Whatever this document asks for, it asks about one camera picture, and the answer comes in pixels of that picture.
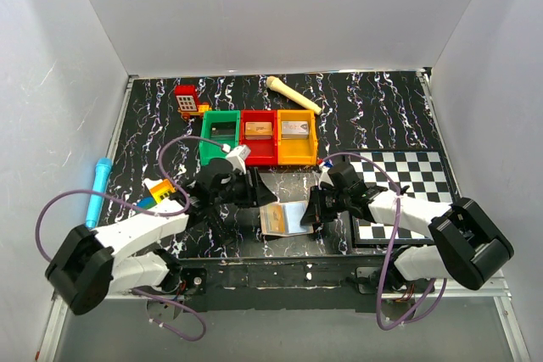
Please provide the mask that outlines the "beige leather card holder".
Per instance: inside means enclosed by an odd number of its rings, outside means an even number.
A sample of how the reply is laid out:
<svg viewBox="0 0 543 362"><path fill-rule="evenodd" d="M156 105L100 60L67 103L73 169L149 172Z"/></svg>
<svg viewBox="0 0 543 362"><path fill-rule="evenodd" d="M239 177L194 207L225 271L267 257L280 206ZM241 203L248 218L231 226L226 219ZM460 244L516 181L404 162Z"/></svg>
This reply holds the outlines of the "beige leather card holder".
<svg viewBox="0 0 543 362"><path fill-rule="evenodd" d="M260 207L260 228L263 235L292 237L314 232L312 225L302 225L307 202L270 203Z"/></svg>

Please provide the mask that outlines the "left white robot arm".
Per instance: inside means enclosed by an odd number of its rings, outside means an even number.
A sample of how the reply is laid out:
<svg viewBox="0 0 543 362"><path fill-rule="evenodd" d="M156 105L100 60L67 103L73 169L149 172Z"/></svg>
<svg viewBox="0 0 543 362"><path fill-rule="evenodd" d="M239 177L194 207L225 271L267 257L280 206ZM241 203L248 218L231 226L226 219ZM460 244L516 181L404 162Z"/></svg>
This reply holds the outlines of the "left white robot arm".
<svg viewBox="0 0 543 362"><path fill-rule="evenodd" d="M255 167L245 169L226 159L212 159L182 187L150 214L93 230L77 226L68 233L45 276L75 315L96 308L109 294L133 288L175 292L182 283L180 261L164 249L140 250L199 224L221 229L221 205L252 209L277 201Z"/></svg>

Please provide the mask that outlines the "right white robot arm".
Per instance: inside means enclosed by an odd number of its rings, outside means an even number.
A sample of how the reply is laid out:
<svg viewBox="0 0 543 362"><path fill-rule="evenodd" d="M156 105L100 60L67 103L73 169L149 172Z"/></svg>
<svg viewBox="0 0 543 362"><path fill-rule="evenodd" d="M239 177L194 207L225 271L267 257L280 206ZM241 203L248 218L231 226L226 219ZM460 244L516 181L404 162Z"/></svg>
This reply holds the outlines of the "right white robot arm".
<svg viewBox="0 0 543 362"><path fill-rule="evenodd" d="M431 240L428 246L402 248L392 255L383 279L394 292L420 279L452 279L478 290L514 255L512 244L471 198L434 203L387 187L370 187L350 162L322 168L300 222L328 223L343 212Z"/></svg>

